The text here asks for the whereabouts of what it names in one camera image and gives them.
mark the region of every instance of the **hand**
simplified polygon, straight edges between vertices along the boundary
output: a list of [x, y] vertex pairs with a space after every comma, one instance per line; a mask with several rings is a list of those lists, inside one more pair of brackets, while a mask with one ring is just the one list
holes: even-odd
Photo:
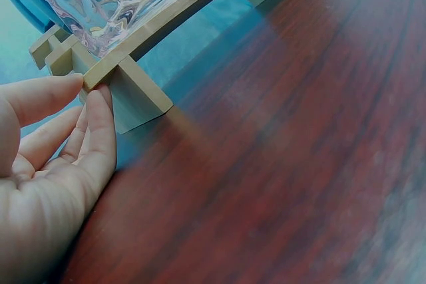
[[[42, 281], [66, 252], [116, 166], [106, 86], [20, 139], [20, 129], [63, 109], [81, 75], [0, 86], [0, 279]], [[57, 158], [51, 159], [61, 144]]]

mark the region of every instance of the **wooden table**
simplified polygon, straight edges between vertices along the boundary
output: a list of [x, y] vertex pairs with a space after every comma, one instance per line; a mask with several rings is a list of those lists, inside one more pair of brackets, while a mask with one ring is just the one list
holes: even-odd
[[120, 138], [63, 283], [424, 283], [425, 85], [426, 0], [268, 0]]

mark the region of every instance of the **wood grain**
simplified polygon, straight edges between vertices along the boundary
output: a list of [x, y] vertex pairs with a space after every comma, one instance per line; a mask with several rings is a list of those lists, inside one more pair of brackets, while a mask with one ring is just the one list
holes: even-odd
[[423, 283], [425, 21], [426, 0], [264, 3], [122, 137], [59, 279]]

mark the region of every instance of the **curved wooden rail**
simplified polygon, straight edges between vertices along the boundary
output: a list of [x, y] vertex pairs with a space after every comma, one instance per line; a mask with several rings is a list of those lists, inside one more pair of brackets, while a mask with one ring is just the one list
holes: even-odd
[[92, 90], [127, 56], [140, 59], [165, 36], [183, 24], [211, 0], [177, 0], [129, 35], [85, 74], [85, 86]]

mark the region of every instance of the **light wooden piece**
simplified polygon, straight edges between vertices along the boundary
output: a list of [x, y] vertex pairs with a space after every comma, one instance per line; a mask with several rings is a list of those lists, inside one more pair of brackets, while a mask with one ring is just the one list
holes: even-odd
[[40, 69], [47, 65], [53, 75], [71, 71], [84, 74], [81, 100], [98, 84], [107, 82], [112, 92], [116, 129], [125, 133], [172, 107], [172, 101], [135, 61], [210, 1], [177, 0], [100, 61], [96, 61], [74, 35], [68, 35], [58, 26], [47, 31], [30, 48], [30, 53]]

